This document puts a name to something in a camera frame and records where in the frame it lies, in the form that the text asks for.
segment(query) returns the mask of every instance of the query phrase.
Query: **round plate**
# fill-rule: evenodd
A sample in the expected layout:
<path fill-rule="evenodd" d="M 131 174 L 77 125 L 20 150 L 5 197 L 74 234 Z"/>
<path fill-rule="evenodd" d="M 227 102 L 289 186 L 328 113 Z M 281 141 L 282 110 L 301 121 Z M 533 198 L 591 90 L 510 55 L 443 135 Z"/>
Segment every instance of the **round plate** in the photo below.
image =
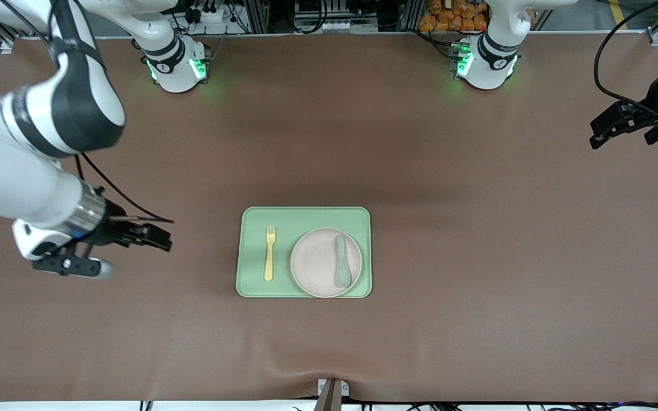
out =
<path fill-rule="evenodd" d="M 344 236 L 345 256 L 352 281 L 347 288 L 336 283 L 336 268 L 339 260 L 336 238 Z M 334 228 L 319 228 L 301 237 L 291 253 L 291 274 L 296 284 L 304 291 L 320 299 L 339 297 L 352 289 L 362 271 L 362 252 L 355 242 L 343 231 Z"/>

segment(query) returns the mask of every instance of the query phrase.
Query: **green tray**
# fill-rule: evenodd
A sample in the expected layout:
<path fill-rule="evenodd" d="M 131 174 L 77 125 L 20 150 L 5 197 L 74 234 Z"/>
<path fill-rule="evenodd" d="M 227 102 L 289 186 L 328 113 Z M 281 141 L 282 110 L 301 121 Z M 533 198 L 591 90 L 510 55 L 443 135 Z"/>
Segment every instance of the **green tray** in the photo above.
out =
<path fill-rule="evenodd" d="M 265 281 L 266 227 L 276 227 L 274 280 Z M 313 299 L 291 275 L 291 252 L 306 232 L 331 227 L 352 236 L 362 252 L 362 271 L 339 299 L 362 299 L 372 290 L 370 213 L 362 207 L 251 207 L 243 213 L 235 289 L 243 297 Z"/>

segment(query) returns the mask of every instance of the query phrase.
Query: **green spoon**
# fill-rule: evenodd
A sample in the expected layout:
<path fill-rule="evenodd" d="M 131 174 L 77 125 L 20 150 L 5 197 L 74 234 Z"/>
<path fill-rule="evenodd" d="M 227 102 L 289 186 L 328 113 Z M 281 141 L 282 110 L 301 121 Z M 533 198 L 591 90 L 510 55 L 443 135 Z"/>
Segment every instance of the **green spoon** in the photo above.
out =
<path fill-rule="evenodd" d="M 347 256 L 344 253 L 344 236 L 337 236 L 336 238 L 336 253 L 336 283 L 342 288 L 347 288 L 352 284 L 352 274 L 350 274 Z"/>

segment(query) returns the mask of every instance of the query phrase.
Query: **floor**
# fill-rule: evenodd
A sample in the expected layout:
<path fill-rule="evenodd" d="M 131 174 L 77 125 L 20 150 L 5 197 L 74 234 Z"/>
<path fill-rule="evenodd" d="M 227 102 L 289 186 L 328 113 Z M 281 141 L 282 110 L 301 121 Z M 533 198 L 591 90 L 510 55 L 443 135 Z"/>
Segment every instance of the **floor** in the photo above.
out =
<path fill-rule="evenodd" d="M 574 6 L 553 11 L 545 22 L 545 31 L 592 31 L 610 30 L 616 25 L 615 15 L 626 16 L 633 11 L 651 3 L 651 0 L 627 0 L 620 8 L 613 3 L 598 0 L 580 0 Z M 633 18 L 627 28 L 644 29 L 658 20 L 658 6 Z M 90 15 L 91 25 L 97 36 L 125 36 L 126 32 L 110 21 L 96 15 Z"/>

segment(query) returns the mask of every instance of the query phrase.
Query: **fork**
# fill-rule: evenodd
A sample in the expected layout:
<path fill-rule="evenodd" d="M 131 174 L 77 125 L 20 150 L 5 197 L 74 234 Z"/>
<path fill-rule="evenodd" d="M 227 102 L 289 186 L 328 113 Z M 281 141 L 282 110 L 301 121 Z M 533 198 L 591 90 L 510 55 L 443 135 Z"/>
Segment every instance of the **fork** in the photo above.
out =
<path fill-rule="evenodd" d="M 266 271 L 263 273 L 265 281 L 274 279 L 274 242 L 276 242 L 276 227 L 269 225 L 266 233 L 266 244 L 268 253 L 266 255 Z"/>

